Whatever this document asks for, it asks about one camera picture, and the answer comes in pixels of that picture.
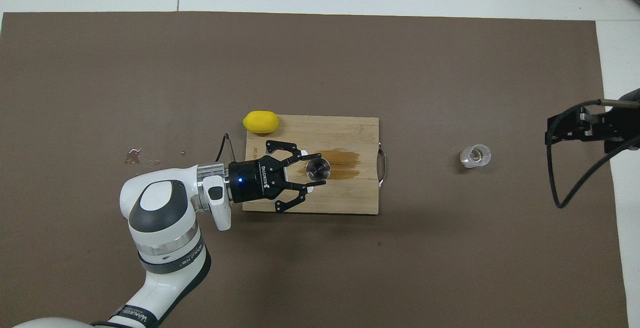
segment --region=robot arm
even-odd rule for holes
[[[320,154],[309,155],[292,143],[267,141],[266,144],[268,154],[282,149],[292,156],[278,161],[266,155],[254,161],[232,162],[228,168],[224,164],[213,164],[167,169],[128,180],[120,192],[119,205],[128,220],[138,259],[146,269],[142,288],[108,321],[86,325],[69,319],[44,318],[19,327],[159,326],[210,270],[211,256],[196,221],[197,211],[210,211],[218,230],[227,230],[231,228],[230,201],[275,199],[284,189],[297,190],[300,198],[274,203],[277,212],[284,212],[302,203],[313,186],[326,183],[319,180],[298,184],[286,179],[287,166],[320,158]]]

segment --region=cutting board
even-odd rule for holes
[[[314,187],[304,203],[287,212],[334,214],[378,213],[378,118],[350,116],[278,115],[279,126],[270,134],[246,135],[246,159],[259,159],[266,154],[267,140],[296,143],[309,154],[322,153],[329,161],[331,174],[326,185]],[[291,153],[277,151],[272,155],[282,160]],[[310,182],[306,161],[286,169],[289,181]],[[284,191],[279,200],[289,201],[296,191]],[[274,202],[262,199],[242,204],[245,211],[274,212]]]

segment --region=liquid spill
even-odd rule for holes
[[[125,164],[140,164],[140,149],[131,149],[126,153]]]
[[[327,180],[345,180],[357,177],[360,174],[359,170],[356,170],[356,166],[360,163],[360,155],[354,152],[346,152],[342,148],[336,148],[333,150],[320,150],[318,153],[322,154],[322,157],[331,165],[331,173]],[[307,168],[306,164],[302,166],[297,172],[306,176]]]

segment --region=yellow lemon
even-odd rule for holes
[[[245,129],[256,134],[274,132],[279,124],[280,120],[273,111],[254,110],[242,119]]]

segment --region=black cable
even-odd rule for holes
[[[553,201],[555,202],[555,206],[557,206],[560,209],[566,207],[567,204],[569,204],[569,201],[571,200],[571,198],[574,197],[576,192],[578,192],[578,189],[580,189],[580,187],[583,186],[583,184],[587,181],[587,179],[591,175],[593,175],[595,171],[599,169],[599,167],[601,167],[604,163],[606,163],[611,158],[616,156],[622,150],[625,150],[627,148],[630,148],[633,145],[636,145],[637,143],[640,143],[640,134],[638,134],[637,136],[625,141],[624,143],[616,147],[614,150],[608,152],[608,154],[606,154],[604,157],[599,159],[599,161],[597,161],[592,167],[589,168],[589,170],[586,171],[586,173],[578,180],[577,183],[575,183],[575,185],[569,191],[569,194],[567,194],[564,200],[562,200],[562,203],[560,203],[560,199],[558,199],[558,191],[556,190],[556,180],[554,178],[553,160],[551,157],[551,142],[553,141],[554,132],[556,131],[558,125],[560,124],[560,121],[563,118],[565,118],[567,115],[573,113],[573,111],[575,111],[576,109],[580,109],[581,107],[586,107],[589,105],[600,105],[601,102],[602,101],[599,99],[589,100],[588,102],[583,102],[583,103],[574,105],[569,109],[566,109],[566,111],[562,112],[560,115],[558,115],[555,118],[553,123],[551,123],[551,126],[549,127],[549,130],[546,134],[546,163],[547,163],[547,168],[549,170],[549,185],[551,186],[551,194],[553,195]]]
[[[225,147],[225,140],[229,140],[229,134],[225,133],[224,136],[222,136],[222,143],[220,144],[220,150],[218,150],[217,152],[217,157],[215,157],[215,162],[218,162],[220,160],[220,155],[222,155],[222,149],[224,149]]]

